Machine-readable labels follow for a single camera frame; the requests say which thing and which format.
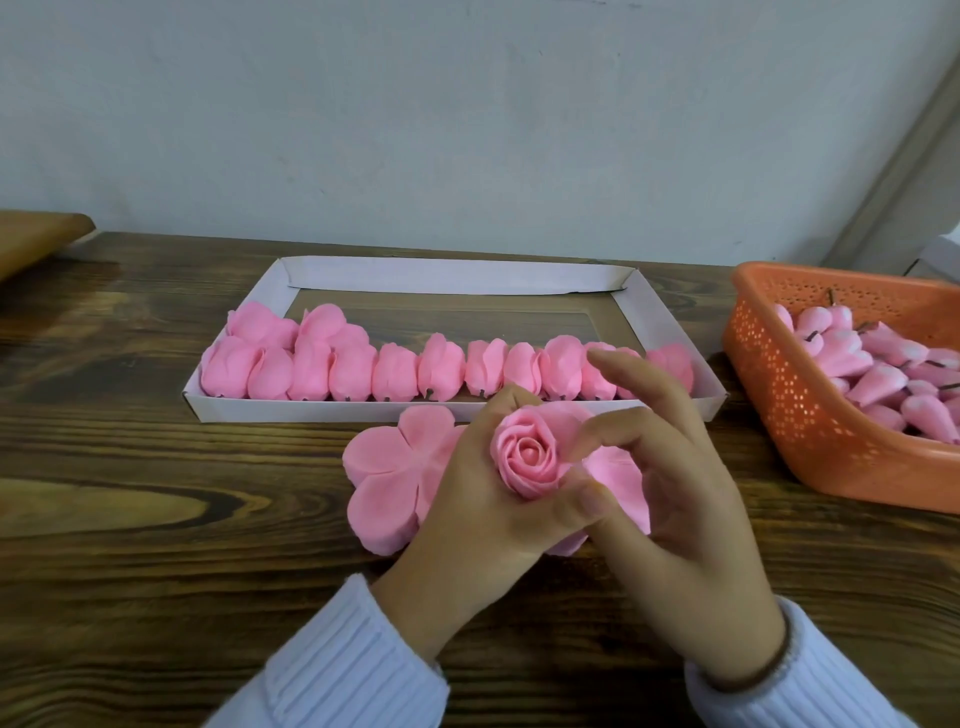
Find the orange plastic basket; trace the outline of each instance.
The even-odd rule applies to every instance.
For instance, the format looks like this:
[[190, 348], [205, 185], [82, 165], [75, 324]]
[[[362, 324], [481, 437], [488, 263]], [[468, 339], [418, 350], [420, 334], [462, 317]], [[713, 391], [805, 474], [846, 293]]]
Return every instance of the orange plastic basket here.
[[960, 286], [824, 268], [743, 263], [724, 351], [777, 449], [802, 483], [835, 496], [960, 513], [960, 446], [893, 432], [846, 401], [774, 313], [838, 303], [854, 324], [883, 321], [960, 350]]

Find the pink paper rose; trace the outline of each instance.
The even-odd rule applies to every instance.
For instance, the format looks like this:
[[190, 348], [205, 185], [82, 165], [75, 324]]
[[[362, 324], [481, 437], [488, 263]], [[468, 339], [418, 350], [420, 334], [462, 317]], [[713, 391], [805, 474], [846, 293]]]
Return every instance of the pink paper rose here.
[[551, 400], [576, 400], [583, 381], [587, 350], [576, 336], [554, 336], [540, 354], [540, 382]]
[[417, 365], [417, 385], [427, 400], [448, 401], [464, 385], [464, 350], [441, 333], [427, 339]]
[[[584, 345], [584, 349], [599, 349], [603, 352], [614, 352], [616, 347], [612, 344], [605, 344], [602, 341], [591, 341]], [[582, 382], [580, 384], [580, 394], [585, 400], [612, 400], [616, 396], [616, 385], [606, 381], [600, 374], [600, 370], [590, 364], [584, 363], [584, 369], [581, 374]]]
[[344, 470], [356, 491], [347, 519], [364, 548], [389, 556], [410, 543], [436, 494], [436, 473], [446, 468], [455, 431], [446, 407], [417, 405], [403, 410], [396, 427], [370, 427], [349, 442]]
[[[584, 406], [570, 401], [526, 405], [507, 415], [491, 442], [491, 457], [506, 486], [527, 500], [560, 488], [561, 478], [574, 465], [564, 461], [563, 453], [569, 450], [589, 417]], [[584, 458], [581, 465], [610, 489], [641, 530], [650, 532], [643, 476], [630, 455], [620, 448], [600, 448]], [[583, 534], [574, 534], [548, 553], [569, 555], [585, 538]]]
[[270, 347], [256, 362], [247, 381], [251, 400], [289, 400], [287, 390], [294, 380], [294, 360], [282, 347]]
[[263, 350], [238, 336], [225, 336], [200, 359], [200, 387], [211, 397], [242, 400], [247, 396], [250, 372]]
[[417, 355], [397, 344], [384, 344], [373, 366], [373, 398], [410, 401], [417, 396]]
[[540, 378], [540, 352], [525, 341], [514, 344], [503, 362], [503, 381], [538, 395], [543, 388]]
[[296, 321], [277, 316], [263, 303], [248, 301], [227, 314], [227, 333], [248, 344], [267, 349], [293, 349], [300, 326]]
[[683, 344], [667, 344], [647, 352], [647, 361], [673, 375], [684, 386], [687, 394], [693, 392], [693, 359]]
[[365, 401], [372, 393], [376, 348], [360, 344], [333, 351], [330, 394], [336, 401]]
[[[628, 353], [630, 356], [639, 356], [639, 354], [636, 353], [636, 352], [635, 352], [633, 349], [631, 349], [630, 347], [617, 347], [617, 351], [618, 351], [618, 352]], [[619, 395], [619, 397], [620, 397], [622, 400], [635, 400], [635, 399], [636, 399], [636, 395], [635, 395], [633, 392], [631, 392], [629, 389], [624, 389], [623, 387], [617, 387], [617, 388], [616, 388], [616, 394]]]
[[491, 397], [503, 388], [503, 363], [507, 342], [503, 339], [471, 341], [467, 345], [467, 369], [464, 380], [475, 397]]
[[323, 401], [330, 393], [331, 351], [320, 338], [300, 335], [294, 351], [293, 381], [287, 395], [296, 401]]

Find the rolled pink petal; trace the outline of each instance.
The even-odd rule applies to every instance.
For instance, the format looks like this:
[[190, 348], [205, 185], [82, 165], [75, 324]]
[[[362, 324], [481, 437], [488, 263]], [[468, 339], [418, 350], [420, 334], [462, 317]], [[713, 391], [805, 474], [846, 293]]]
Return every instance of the rolled pink petal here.
[[777, 318], [783, 321], [783, 325], [793, 330], [793, 316], [790, 315], [790, 312], [786, 309], [785, 306], [780, 305], [779, 303], [774, 303], [774, 313], [777, 314]]
[[[605, 344], [602, 341], [591, 341], [584, 345], [584, 349], [599, 349], [603, 352], [615, 352], [616, 347], [612, 344]], [[580, 394], [585, 400], [612, 400], [616, 397], [616, 385], [606, 381], [600, 374], [600, 370], [589, 362], [584, 364], [581, 373]]]
[[954, 372], [960, 371], [960, 352], [955, 352], [953, 349], [931, 349], [926, 360], [934, 365], [939, 364], [952, 369]]
[[824, 337], [819, 333], [810, 334], [808, 339], [797, 339], [810, 356], [816, 356], [824, 350]]
[[360, 344], [333, 351], [330, 394], [336, 401], [366, 401], [372, 393], [376, 347]]
[[797, 317], [797, 327], [794, 329], [794, 333], [805, 339], [814, 331], [823, 333], [832, 325], [833, 315], [822, 306], [815, 305]]
[[503, 381], [538, 395], [542, 389], [540, 353], [525, 341], [511, 346], [503, 362]]
[[832, 322], [830, 323], [831, 329], [844, 331], [853, 329], [853, 312], [849, 306], [832, 305], [827, 311], [830, 312], [830, 317], [832, 318]]
[[887, 364], [901, 367], [904, 364], [919, 364], [926, 360], [930, 349], [916, 341], [904, 339], [886, 324], [880, 322], [875, 328], [860, 334], [863, 351], [873, 354]]
[[906, 429], [906, 420], [896, 409], [884, 407], [882, 404], [871, 404], [860, 411], [875, 423], [887, 429], [892, 429], [895, 432], [903, 432]]
[[242, 400], [250, 372], [262, 355], [262, 349], [238, 336], [214, 342], [200, 360], [201, 389], [211, 397]]
[[263, 350], [250, 372], [247, 392], [251, 400], [289, 400], [287, 390], [294, 380], [294, 359], [282, 347]]
[[427, 339], [417, 365], [417, 385], [427, 400], [448, 401], [464, 385], [467, 359], [464, 350], [441, 333]]
[[693, 359], [683, 344], [667, 344], [647, 352], [647, 361], [677, 379], [687, 394], [693, 392]]
[[329, 341], [347, 325], [347, 317], [336, 303], [323, 303], [312, 311], [303, 311], [300, 336]]
[[503, 388], [503, 365], [507, 360], [507, 342], [503, 339], [471, 341], [467, 344], [464, 381], [475, 397], [491, 397]]
[[935, 385], [930, 384], [930, 382], [923, 381], [922, 379], [910, 379], [910, 381], [906, 383], [906, 389], [911, 395], [933, 395], [934, 397], [940, 396], [940, 389], [938, 389]]
[[540, 355], [540, 382], [550, 400], [576, 400], [583, 381], [587, 350], [576, 336], [555, 336]]
[[960, 372], [952, 369], [937, 367], [933, 364], [916, 364], [903, 369], [911, 379], [922, 379], [936, 387], [947, 387], [951, 384], [960, 384]]
[[[638, 358], [643, 358], [643, 357], [641, 357], [637, 352], [635, 352], [633, 349], [631, 349], [630, 347], [617, 347], [616, 350], [617, 350], [618, 352], [628, 353], [630, 356], [636, 356], [636, 357], [638, 357]], [[620, 397], [622, 400], [635, 400], [635, 399], [636, 399], [636, 395], [635, 395], [633, 392], [631, 392], [629, 389], [624, 389], [623, 387], [617, 387], [617, 388], [616, 388], [616, 394], [617, 394], [617, 396]]]
[[830, 384], [840, 390], [840, 394], [845, 395], [850, 392], [850, 383], [839, 376], [832, 376]]
[[876, 404], [884, 397], [906, 386], [907, 375], [889, 364], [875, 364], [847, 393], [847, 399], [861, 409]]
[[373, 474], [353, 492], [347, 521], [367, 551], [390, 556], [417, 535], [419, 480], [416, 468]]
[[297, 340], [293, 381], [287, 396], [294, 401], [323, 401], [330, 393], [330, 347], [321, 339]]
[[344, 327], [327, 339], [330, 348], [335, 352], [348, 347], [364, 347], [370, 343], [367, 330], [356, 324], [344, 324]]
[[384, 344], [373, 365], [371, 382], [377, 401], [411, 401], [417, 396], [417, 355], [397, 344]]
[[933, 395], [909, 397], [900, 408], [908, 425], [942, 443], [960, 445], [960, 433], [953, 422], [950, 410]]

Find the knit sleeve cuff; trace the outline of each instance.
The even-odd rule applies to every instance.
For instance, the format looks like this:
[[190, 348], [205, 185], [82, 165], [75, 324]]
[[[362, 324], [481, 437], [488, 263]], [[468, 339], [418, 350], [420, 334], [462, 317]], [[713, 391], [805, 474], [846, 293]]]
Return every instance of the knit sleeve cuff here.
[[278, 726], [436, 726], [449, 694], [359, 574], [267, 662], [264, 677]]
[[686, 665], [686, 690], [710, 728], [900, 728], [909, 725], [799, 606], [779, 598], [790, 644], [780, 665], [748, 691], [715, 690]]

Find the wood grain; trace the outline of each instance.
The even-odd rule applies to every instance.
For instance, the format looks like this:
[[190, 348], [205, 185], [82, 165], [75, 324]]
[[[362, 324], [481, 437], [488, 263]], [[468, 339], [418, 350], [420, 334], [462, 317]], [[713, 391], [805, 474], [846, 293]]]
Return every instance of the wood grain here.
[[[180, 397], [270, 263], [320, 253], [417, 255], [105, 233], [0, 287], [0, 725], [198, 725], [350, 573], [389, 566], [344, 518], [362, 425], [201, 425]], [[797, 483], [717, 353], [729, 271], [638, 267], [732, 392], [710, 431], [776, 589], [922, 725], [960, 724], [960, 521]], [[442, 662], [448, 725], [698, 725], [589, 546]]]

